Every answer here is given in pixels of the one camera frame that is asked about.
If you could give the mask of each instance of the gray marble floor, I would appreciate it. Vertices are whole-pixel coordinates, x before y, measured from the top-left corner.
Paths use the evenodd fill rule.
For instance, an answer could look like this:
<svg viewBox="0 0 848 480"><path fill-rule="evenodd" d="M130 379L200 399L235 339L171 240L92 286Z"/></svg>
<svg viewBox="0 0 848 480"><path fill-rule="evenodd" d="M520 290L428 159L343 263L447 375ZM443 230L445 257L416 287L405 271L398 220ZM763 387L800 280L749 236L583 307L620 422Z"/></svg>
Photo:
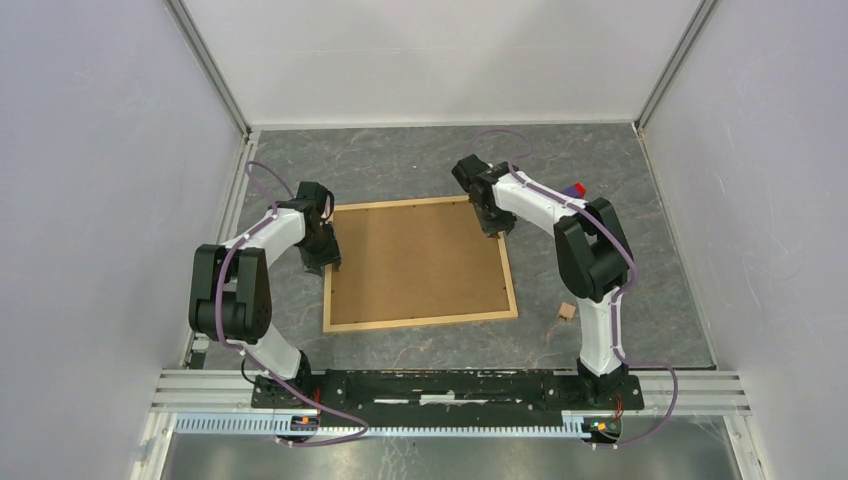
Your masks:
<svg viewBox="0 0 848 480"><path fill-rule="evenodd" d="M680 260L651 173L625 124L521 126L534 153L517 162L554 189L581 182L587 198L616 208L641 270L623 300L623 345L629 358L676 366L711 365ZM342 203L461 195L450 174L478 127L424 127L263 132L256 160L296 188L319 181ZM487 162L524 149L510 135L482 138L474 152ZM265 177L270 185L270 177ZM244 201L239 231L256 222L266 202L255 189ZM557 271L551 237L519 221L507 237L519 318L366 333L324 334L322 280L302 272L296 250L271 269L273 323L304 350L313 368L573 368L580 350L579 318L557 320L573 301ZM240 358L212 345L206 368L237 368Z"/></svg>

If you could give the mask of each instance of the metal bracket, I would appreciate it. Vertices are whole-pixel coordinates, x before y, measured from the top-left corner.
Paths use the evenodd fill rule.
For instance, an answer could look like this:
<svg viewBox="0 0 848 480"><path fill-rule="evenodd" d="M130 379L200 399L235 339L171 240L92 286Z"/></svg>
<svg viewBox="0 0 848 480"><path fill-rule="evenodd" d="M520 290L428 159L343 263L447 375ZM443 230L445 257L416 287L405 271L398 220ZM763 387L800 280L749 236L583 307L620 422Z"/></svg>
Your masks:
<svg viewBox="0 0 848 480"><path fill-rule="evenodd" d="M747 417L724 417L727 433L730 435L730 444L733 446L733 454L736 456L736 464L742 474L742 480L765 480L768 477L760 453L757 451L754 436L751 433L752 418Z"/></svg>
<svg viewBox="0 0 848 480"><path fill-rule="evenodd" d="M150 413L139 446L138 458L133 463L130 480L158 480L165 467L171 436L177 415Z"/></svg>

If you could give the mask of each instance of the gray floor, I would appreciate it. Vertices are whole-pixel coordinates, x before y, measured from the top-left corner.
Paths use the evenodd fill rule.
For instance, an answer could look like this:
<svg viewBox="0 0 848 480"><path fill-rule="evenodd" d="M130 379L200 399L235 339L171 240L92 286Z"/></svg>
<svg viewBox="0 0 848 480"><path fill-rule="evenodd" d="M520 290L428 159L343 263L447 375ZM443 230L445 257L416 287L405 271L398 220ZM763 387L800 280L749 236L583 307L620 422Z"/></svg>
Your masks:
<svg viewBox="0 0 848 480"><path fill-rule="evenodd" d="M624 436L653 419L627 417ZM289 449L268 437L175 435L166 479L739 479L721 417L676 417L638 448L592 452L580 440L367 438Z"/></svg>
<svg viewBox="0 0 848 480"><path fill-rule="evenodd" d="M623 300L623 345L629 358L680 367L712 364L662 204L629 125L518 127L534 154L518 166L554 189L581 182L587 198L604 196L616 208L641 270ZM460 195L450 174L478 127L425 127L263 132L256 160L292 183L315 180L336 201L361 203ZM509 135L492 135L473 150L487 162L524 149ZM265 177L270 185L270 177ZM239 231L255 223L267 203L249 189ZM580 322L556 312L573 301L559 278L551 237L520 221L507 237L519 318L367 333L322 333L322 280L302 273L296 250L272 267L273 323L304 350L313 368L573 368ZM206 368L237 368L240 358L210 348Z"/></svg>

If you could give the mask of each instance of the metal corner post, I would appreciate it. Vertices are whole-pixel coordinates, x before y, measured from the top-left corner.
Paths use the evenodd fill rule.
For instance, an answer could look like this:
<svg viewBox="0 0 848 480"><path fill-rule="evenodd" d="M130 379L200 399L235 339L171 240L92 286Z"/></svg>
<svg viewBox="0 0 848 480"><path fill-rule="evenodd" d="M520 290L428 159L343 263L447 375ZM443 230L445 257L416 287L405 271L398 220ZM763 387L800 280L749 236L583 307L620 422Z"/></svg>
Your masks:
<svg viewBox="0 0 848 480"><path fill-rule="evenodd" d="M674 81L674 77L677 76L677 72L680 70L681 65L683 65L683 62L689 55L692 45L700 35L704 25L706 25L718 3L719 0L701 0L701 3L698 4L698 8L695 10L694 15L692 15L692 19L689 20L689 25L687 25L686 30L683 31L683 36L681 36L680 41L677 42L677 46L674 48L671 58L668 59L668 63L663 69L662 74L660 74L659 80L657 80L656 85L654 85L654 89L648 96L645 106L642 107L642 111L639 112L639 116L636 117L636 120L633 122L637 131L644 129L645 125L647 125L651 120L657 106L663 96L665 96L669 86L671 86L671 82Z"/></svg>
<svg viewBox="0 0 848 480"><path fill-rule="evenodd" d="M174 16L174 20L177 22L180 30L183 32L183 36L185 36L189 47L191 47L194 56L197 58L197 62L206 74L206 78L209 79L209 83L212 84L218 97L224 103L230 120L232 120L233 125L235 125L246 140L250 135L250 124L247 123L247 119L245 119L238 103L236 103L236 99L227 86L227 82L224 81L224 76L215 64L215 60L212 58L206 42L203 41L197 25L195 25L194 20L191 18L188 8L183 0L164 0L164 2Z"/></svg>

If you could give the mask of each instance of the small wooden block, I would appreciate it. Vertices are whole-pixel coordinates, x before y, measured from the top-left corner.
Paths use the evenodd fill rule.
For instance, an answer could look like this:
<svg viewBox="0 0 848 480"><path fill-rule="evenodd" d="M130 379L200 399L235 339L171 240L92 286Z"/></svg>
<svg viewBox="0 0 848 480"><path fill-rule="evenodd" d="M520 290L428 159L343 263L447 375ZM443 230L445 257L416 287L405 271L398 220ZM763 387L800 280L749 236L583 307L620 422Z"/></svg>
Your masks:
<svg viewBox="0 0 848 480"><path fill-rule="evenodd" d="M577 313L577 307L570 303L563 302L562 306L559 307L559 312L557 312L557 318L568 322L574 318L575 313Z"/></svg>

